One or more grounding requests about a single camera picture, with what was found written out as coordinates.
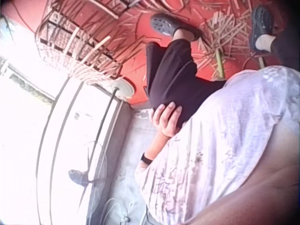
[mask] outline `metal rod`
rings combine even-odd
[[[92,161],[92,159],[93,159],[94,152],[95,152],[95,149],[96,149],[96,145],[97,145],[97,143],[98,143],[98,140],[99,140],[99,137],[100,137],[100,134],[101,134],[101,131],[102,131],[102,127],[103,127],[103,125],[104,125],[104,121],[105,121],[105,119],[106,119],[106,116],[107,116],[107,114],[108,114],[109,108],[111,107],[111,104],[112,104],[112,102],[113,102],[113,99],[114,99],[114,97],[116,96],[116,93],[117,93],[118,90],[119,90],[119,88],[115,88],[115,89],[113,90],[111,99],[109,100],[109,103],[108,103],[108,105],[107,105],[107,107],[106,107],[105,113],[104,113],[103,118],[102,118],[102,120],[101,120],[100,127],[99,127],[99,130],[98,130],[98,133],[97,133],[95,142],[94,142],[93,150],[92,150],[92,153],[91,153],[91,155],[90,155],[90,161]]]

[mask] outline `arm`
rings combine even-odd
[[[179,106],[174,110],[175,108],[175,103],[171,102],[167,107],[160,105],[155,112],[154,110],[150,111],[150,121],[158,129],[158,132],[150,147],[144,153],[147,159],[153,161],[167,142],[180,131],[180,128],[177,128],[176,125],[181,115],[182,107]],[[141,161],[139,166],[147,168],[148,165]]]
[[[145,157],[154,160],[171,138],[158,131],[150,147],[145,151]]]

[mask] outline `wire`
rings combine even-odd
[[[14,41],[14,37],[13,37],[13,34],[12,34],[12,31],[11,31],[11,28],[10,28],[10,26],[9,26],[9,23],[8,23],[8,20],[7,20],[7,18],[6,18],[4,15],[1,15],[1,18],[3,18],[3,19],[4,19],[4,21],[5,21],[5,23],[6,23],[6,28],[8,29],[8,31],[9,31],[9,33],[10,33],[11,39],[13,40],[13,42],[15,42],[15,41]]]
[[[13,6],[14,6],[14,8],[15,8],[17,14],[18,14],[18,16],[19,16],[20,19],[22,20],[22,22],[26,25],[26,27],[27,27],[32,33],[34,33],[33,29],[25,22],[25,20],[24,20],[23,17],[21,16],[21,14],[20,14],[20,12],[19,12],[17,6],[15,5],[14,1],[12,1],[12,4],[13,4]]]
[[[151,223],[150,221],[149,221],[149,217],[148,217],[148,206],[146,205],[146,218],[147,218],[147,222],[148,222],[148,224],[151,224],[151,225],[154,225],[153,223]]]

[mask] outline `man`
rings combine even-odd
[[[289,26],[277,37],[273,37],[270,12],[261,6],[254,9],[250,46],[255,51],[274,52],[286,67],[243,71],[231,78],[219,91],[218,88],[224,84],[216,87],[216,83],[207,82],[210,88],[206,89],[204,82],[199,80],[195,91],[203,88],[201,91],[205,90],[205,97],[198,101],[193,98],[193,93],[189,94],[187,89],[182,88],[189,87],[189,83],[185,83],[181,74],[181,71],[192,71],[191,68],[194,67],[191,56],[184,61],[188,55],[182,53],[190,53],[187,39],[194,40],[198,33],[188,26],[179,26],[179,23],[174,22],[177,20],[169,17],[166,19],[161,15],[154,15],[153,18],[166,24],[160,26],[161,23],[156,23],[154,27],[162,27],[160,30],[165,33],[170,34],[172,30],[166,27],[174,27],[172,31],[175,38],[176,28],[185,29],[178,31],[180,38],[174,42],[182,44],[181,48],[168,47],[164,55],[161,54],[163,56],[157,57],[162,59],[161,64],[155,63],[154,69],[150,65],[147,71],[148,75],[151,74],[148,76],[150,103],[157,101],[157,105],[153,105],[156,111],[151,111],[150,118],[158,128],[158,133],[142,156],[136,170],[136,179],[152,215],[163,224],[185,223],[209,205],[216,210],[218,203],[226,204],[226,201],[221,201],[221,197],[225,199],[228,195],[227,199],[240,201],[245,199],[244,193],[247,191],[250,194],[257,190],[266,193],[265,187],[270,187],[276,183],[275,180],[278,182],[284,177],[289,179],[290,184],[285,188],[292,188],[291,196],[296,197],[299,190],[295,171],[299,168],[297,115],[300,81],[297,72],[297,31]],[[182,67],[174,69],[176,74],[172,79],[168,78],[169,82],[163,82],[166,72],[173,71],[169,63],[169,70],[165,70],[165,74],[160,72],[165,67],[162,63],[167,60],[168,55],[173,57],[175,68],[177,64]],[[189,74],[185,76],[189,81],[196,81]],[[189,107],[189,104],[196,104],[198,108],[201,105],[190,120],[189,115],[193,115],[195,109]],[[186,120],[187,125],[178,133]],[[288,167],[294,171],[293,176],[289,176]],[[264,184],[264,180],[275,174],[278,176]],[[275,195],[272,192],[267,198]],[[273,199],[273,203],[279,202],[280,198]],[[264,203],[270,206],[271,201]],[[278,209],[280,207],[270,210],[269,215],[278,213]],[[210,211],[203,212],[206,216],[210,215]]]
[[[166,48],[156,42],[147,44],[149,102],[154,109],[171,102],[181,105],[182,113],[178,120],[180,128],[226,81],[210,82],[195,76],[197,66],[191,56],[190,42],[202,37],[198,28],[162,13],[153,15],[150,21],[154,30],[172,36],[172,41]],[[268,9],[263,6],[255,8],[252,15],[251,48],[258,53],[272,52],[283,66],[299,71],[299,30],[290,23],[275,37],[272,35],[273,26],[273,16]]]

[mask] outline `black wristband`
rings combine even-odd
[[[152,163],[152,160],[145,157],[145,153],[142,154],[141,160],[147,165],[150,165]]]

